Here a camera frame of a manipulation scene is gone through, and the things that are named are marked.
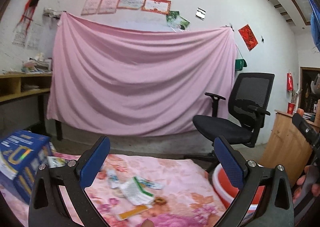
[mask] pink cloth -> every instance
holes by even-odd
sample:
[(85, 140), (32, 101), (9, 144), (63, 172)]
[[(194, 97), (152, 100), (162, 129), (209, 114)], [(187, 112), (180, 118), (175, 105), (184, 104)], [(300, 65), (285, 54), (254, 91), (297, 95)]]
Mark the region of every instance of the pink cloth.
[[(65, 159), (78, 159), (79, 156), (55, 154)], [(114, 169), (121, 182), (139, 175), (160, 183), (163, 189), (146, 187), (155, 196), (167, 200), (166, 205), (153, 207), (124, 221), (116, 215), (135, 207), (125, 198), (119, 198), (109, 187), (107, 169)], [(208, 173), (192, 160), (171, 160), (152, 157), (108, 155), (102, 172), (93, 184), (85, 189), (92, 203), (111, 227), (138, 227), (145, 219), (155, 223), (155, 227), (212, 227), (225, 212), (220, 198), (213, 190)], [(63, 199), (71, 218), (81, 224), (64, 186), (60, 187)], [(28, 226), (28, 205), (15, 198), (0, 185), (0, 192), (24, 226)]]
[(227, 98), (236, 44), (231, 28), (142, 32), (63, 13), (53, 49), (48, 119), (100, 134), (157, 136), (194, 129), (211, 114), (205, 92)]

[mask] office chair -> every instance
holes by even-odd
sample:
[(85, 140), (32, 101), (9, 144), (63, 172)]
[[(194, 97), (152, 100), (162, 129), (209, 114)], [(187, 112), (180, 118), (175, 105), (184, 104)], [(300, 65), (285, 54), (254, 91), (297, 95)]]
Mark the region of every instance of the office chair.
[[(243, 144), (253, 148), (257, 141), (259, 131), (264, 126), (265, 115), (270, 116), (267, 106), (270, 98), (274, 74), (267, 73), (241, 73), (238, 75), (232, 88), (228, 111), (236, 118), (241, 126), (223, 118), (217, 118), (219, 100), (226, 98), (214, 93), (205, 93), (212, 99), (212, 117), (195, 115), (193, 124), (197, 130), (210, 141), (218, 136), (224, 136), (231, 144)], [(207, 169), (210, 173), (219, 161), (214, 151), (207, 156), (185, 155), (184, 159), (197, 159), (212, 164)]]

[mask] red hanging object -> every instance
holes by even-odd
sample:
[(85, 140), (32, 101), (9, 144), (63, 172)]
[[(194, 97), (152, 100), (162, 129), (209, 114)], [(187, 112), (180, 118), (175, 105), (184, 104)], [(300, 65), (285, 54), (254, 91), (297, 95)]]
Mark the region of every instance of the red hanging object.
[(289, 73), (287, 73), (287, 91), (289, 92), (293, 91), (293, 79), (290, 71)]
[(24, 7), (24, 12), (21, 16), (21, 19), (17, 24), (17, 26), (18, 26), (21, 23), (24, 23), (25, 20), (28, 20), (28, 24), (27, 24), (26, 31), (25, 31), (26, 34), (28, 32), (28, 29), (29, 29), (30, 23), (32, 21), (33, 14), (34, 14), (36, 7), (38, 5), (38, 2), (39, 2), (39, 0), (28, 0), (28, 2), (26, 3), (26, 5)]

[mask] chair backrest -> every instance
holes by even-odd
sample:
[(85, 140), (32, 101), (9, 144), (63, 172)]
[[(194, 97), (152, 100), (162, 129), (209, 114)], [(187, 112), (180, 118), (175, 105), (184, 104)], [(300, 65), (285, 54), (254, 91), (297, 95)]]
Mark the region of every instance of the chair backrest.
[(242, 126), (254, 128), (256, 115), (247, 108), (248, 105), (267, 109), (274, 77), (274, 74), (267, 73), (238, 75), (229, 97), (228, 110)]

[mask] floral bedsheet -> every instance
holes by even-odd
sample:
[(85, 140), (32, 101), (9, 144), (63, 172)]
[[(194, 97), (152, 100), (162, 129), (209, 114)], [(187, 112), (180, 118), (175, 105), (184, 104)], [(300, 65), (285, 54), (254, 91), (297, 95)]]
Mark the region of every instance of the floral bedsheet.
[[(56, 153), (57, 157), (78, 159), (79, 156)], [(162, 190), (148, 189), (167, 200), (127, 220), (118, 221), (116, 214), (134, 209), (125, 198), (119, 198), (109, 187), (106, 170), (114, 168), (121, 182), (138, 175), (162, 184)], [(72, 219), (79, 219), (64, 187), (61, 193)], [(0, 186), (7, 203), (24, 226), (28, 226), (28, 205)], [(153, 157), (108, 155), (92, 186), (85, 189), (91, 201), (111, 227), (139, 227), (145, 219), (155, 227), (212, 227), (225, 212), (225, 207), (207, 179), (207, 173), (193, 161)]]

